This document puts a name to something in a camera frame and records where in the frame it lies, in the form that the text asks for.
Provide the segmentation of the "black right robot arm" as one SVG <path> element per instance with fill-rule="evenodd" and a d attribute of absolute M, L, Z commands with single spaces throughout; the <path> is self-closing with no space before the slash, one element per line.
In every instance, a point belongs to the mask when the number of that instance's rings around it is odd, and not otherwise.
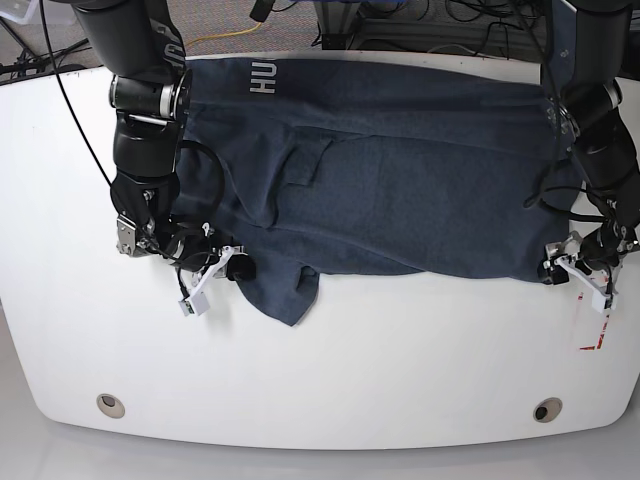
<path fill-rule="evenodd" d="M 116 113 L 117 248 L 132 258 L 158 255 L 178 273 L 205 273 L 222 246 L 209 219 L 176 215 L 176 173 L 184 150 L 222 165 L 207 146 L 184 137 L 193 75 L 182 35 L 164 1 L 74 1 L 72 9 L 102 64 L 112 73 Z"/>

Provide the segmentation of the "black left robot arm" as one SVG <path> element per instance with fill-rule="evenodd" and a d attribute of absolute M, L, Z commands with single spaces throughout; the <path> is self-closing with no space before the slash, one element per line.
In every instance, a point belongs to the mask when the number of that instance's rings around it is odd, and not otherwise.
<path fill-rule="evenodd" d="M 564 148 L 602 217 L 577 255 L 582 272 L 613 274 L 637 251 L 639 164 L 620 115 L 617 76 L 632 20 L 630 1 L 548 1 L 541 82 Z"/>

